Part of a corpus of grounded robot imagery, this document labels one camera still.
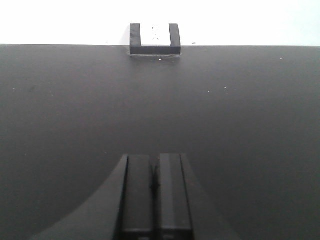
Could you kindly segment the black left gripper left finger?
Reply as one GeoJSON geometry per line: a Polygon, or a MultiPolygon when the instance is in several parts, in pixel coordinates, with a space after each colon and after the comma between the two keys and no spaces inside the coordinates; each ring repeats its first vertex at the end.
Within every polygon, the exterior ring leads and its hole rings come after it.
{"type": "Polygon", "coordinates": [[[152,176],[149,156],[123,155],[93,195],[32,239],[151,240],[152,176]]]}

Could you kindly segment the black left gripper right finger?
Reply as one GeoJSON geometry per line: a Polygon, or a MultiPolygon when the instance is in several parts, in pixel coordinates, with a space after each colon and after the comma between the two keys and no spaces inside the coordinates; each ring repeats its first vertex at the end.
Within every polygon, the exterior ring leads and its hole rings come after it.
{"type": "Polygon", "coordinates": [[[158,240],[226,240],[228,224],[196,178],[188,158],[162,153],[156,166],[158,240]]]}

